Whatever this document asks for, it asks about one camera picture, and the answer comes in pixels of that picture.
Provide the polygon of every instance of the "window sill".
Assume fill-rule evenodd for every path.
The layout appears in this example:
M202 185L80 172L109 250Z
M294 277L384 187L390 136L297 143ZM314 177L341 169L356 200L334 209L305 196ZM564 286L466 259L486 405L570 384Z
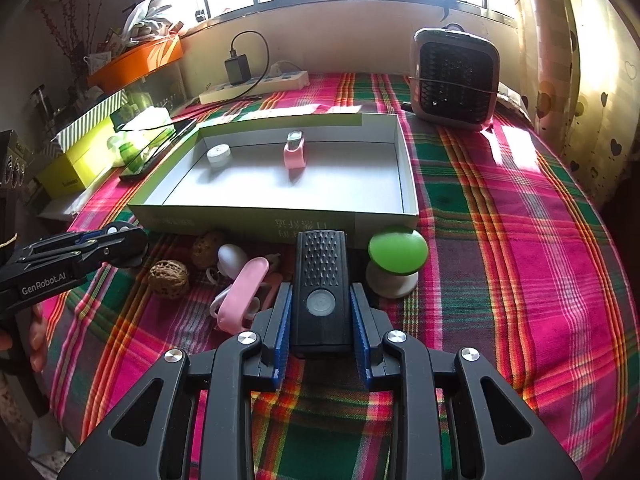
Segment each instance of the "window sill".
M230 22L231 20L236 20L238 18L242 18L243 16L249 16L251 14L255 14L256 12L264 12L265 10L274 10L274 9L282 9L284 7L292 7L296 5L303 4L312 4L318 2L336 2L336 1L347 1L347 0L271 0L268 2L263 2L260 4L255 4L248 7L243 7L241 9L230 10L229 12L225 12L224 14L220 14L219 16L215 16L210 18L209 20L205 20L194 27L190 28L185 36L190 36L191 34L195 34L204 28L209 28L218 23ZM413 3L413 4L425 4L435 7L445 7L445 0L383 0L389 2L405 2L405 3ZM517 28L517 22L515 19L510 16L501 14L495 10L488 10L483 7L478 7L475 5L471 5L465 2L455 2L452 6L450 6L452 10L460 10L461 12L466 12L468 14L474 14L476 16L481 16L483 18L487 18L489 20L493 20L494 22L503 23L508 25L509 27Z

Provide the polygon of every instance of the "smartphone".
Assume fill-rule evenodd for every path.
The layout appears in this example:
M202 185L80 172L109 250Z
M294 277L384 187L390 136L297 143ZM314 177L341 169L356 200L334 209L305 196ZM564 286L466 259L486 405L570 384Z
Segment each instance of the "smartphone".
M185 119L175 123L174 128L168 128L159 134L122 170L120 179L137 180L147 176L169 150L196 127L196 124L196 119Z

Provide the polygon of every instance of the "plaid bedsheet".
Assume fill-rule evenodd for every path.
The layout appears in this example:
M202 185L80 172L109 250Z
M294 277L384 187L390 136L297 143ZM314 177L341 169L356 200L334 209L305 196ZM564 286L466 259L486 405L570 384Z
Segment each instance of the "plaid bedsheet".
M396 328L431 348L478 348L590 480L640 400L638 322L612 241L567 170L522 126L500 117L494 133L451 132L405 114L407 100L401 77L318 75L301 91L213 115L238 120L282 108L398 114L431 253L417 290L381 307ZM112 176L72 229L131 219L126 204L134 191ZM203 273L192 271L191 292L178 303L148 290L153 263L188 262L192 241L151 234L142 268L104 266L86 285L47 301L44 376L52 412L74 441L168 348L201 352L224 339L212 330L217 290ZM198 425L202 410L201 402ZM384 477L390 396L364 392L352 360L292 358L282 389L256 394L253 414L258 480ZM199 453L196 442L192 475Z

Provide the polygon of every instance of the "green cap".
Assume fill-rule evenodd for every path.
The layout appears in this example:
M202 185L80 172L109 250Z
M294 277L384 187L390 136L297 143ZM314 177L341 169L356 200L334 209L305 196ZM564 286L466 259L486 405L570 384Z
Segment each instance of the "green cap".
M427 242L418 231L409 227L387 227L369 241L369 257L373 262L399 276L420 270L428 256Z

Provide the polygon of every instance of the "finger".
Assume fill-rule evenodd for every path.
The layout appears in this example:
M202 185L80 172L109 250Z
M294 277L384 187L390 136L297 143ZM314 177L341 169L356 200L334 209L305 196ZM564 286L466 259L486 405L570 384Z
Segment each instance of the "finger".
M0 330L0 351L5 351L11 348L14 343L11 341L11 336L7 332Z
M40 373L44 369L44 365L47 364L47 348L43 346L37 352L34 352L29 357L29 361L31 362L31 369L36 373Z
M43 319L31 323L29 328L29 344L31 349L37 350L44 345L47 325Z
M32 312L33 312L34 319L42 319L42 316L44 314L44 311L42 309L42 304L36 303L35 305L33 305Z

